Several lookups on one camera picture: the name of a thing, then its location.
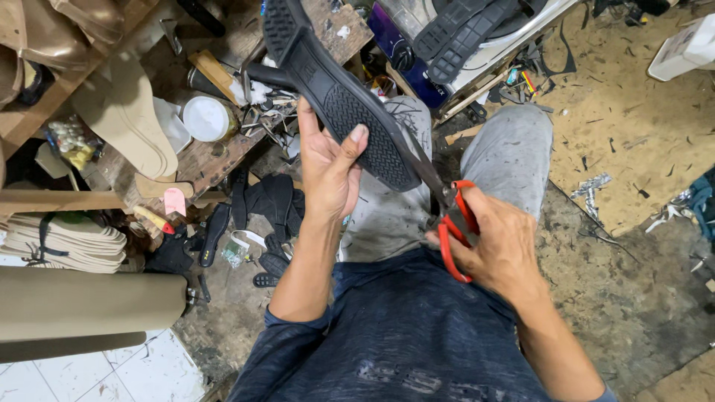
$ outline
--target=shirt sleeve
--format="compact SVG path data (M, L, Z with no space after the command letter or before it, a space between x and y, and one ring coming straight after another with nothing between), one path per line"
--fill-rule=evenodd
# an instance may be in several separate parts
M258 335L227 402L267 400L323 342L329 317L326 308L317 320L295 323L276 318L266 307L266 328Z
M618 399L616 399L616 395L613 394L613 391L606 386L606 390L603 392L603 395L594 399L592 402L618 402Z

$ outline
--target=scissors blade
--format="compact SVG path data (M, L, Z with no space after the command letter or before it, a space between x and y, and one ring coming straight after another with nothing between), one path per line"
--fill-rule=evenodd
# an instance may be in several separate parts
M430 158L425 153L422 145L417 141L415 136L413 136L409 130L407 130L407 137L412 141L417 155L412 152L406 143L395 143L400 154L404 155L412 168L417 172L417 176L422 179L422 181L435 193L435 198L440 204L441 212L444 213L454 201L454 194L449 186L446 186L442 181L442 178L437 173L437 170L432 165Z

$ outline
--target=machine knob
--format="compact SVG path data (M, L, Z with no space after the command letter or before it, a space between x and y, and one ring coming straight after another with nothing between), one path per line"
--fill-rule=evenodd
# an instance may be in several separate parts
M395 45L390 63L401 72L406 72L415 65L415 52L407 41L399 41Z

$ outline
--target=hand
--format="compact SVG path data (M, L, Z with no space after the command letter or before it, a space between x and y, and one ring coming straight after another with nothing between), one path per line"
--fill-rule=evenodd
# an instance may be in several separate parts
M300 158L305 190L305 214L342 220L358 203L360 173L355 160L368 147L368 128L358 124L342 144L317 125L315 110L306 98L298 101Z
M466 248L450 235L457 265L480 285L499 293L517 311L535 302L550 303L548 287L536 265L533 216L477 187L463 188L462 197L474 211L480 229L478 244ZM427 239L439 244L435 231Z

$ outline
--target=white tile floor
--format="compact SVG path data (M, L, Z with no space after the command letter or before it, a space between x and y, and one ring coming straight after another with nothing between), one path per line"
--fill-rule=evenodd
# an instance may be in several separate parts
M196 402L203 384L170 329L132 348L0 364L1 402Z

